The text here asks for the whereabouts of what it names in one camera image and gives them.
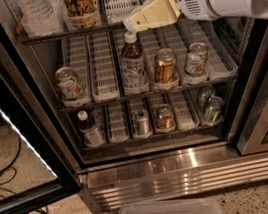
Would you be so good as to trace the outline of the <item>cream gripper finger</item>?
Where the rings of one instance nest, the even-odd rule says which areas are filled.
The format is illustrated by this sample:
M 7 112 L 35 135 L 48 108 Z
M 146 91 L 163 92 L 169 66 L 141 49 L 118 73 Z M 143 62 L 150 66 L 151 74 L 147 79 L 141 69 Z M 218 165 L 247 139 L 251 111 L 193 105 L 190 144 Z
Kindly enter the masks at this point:
M 122 22 L 130 32 L 138 33 L 175 24 L 181 15 L 177 0 L 145 0 Z

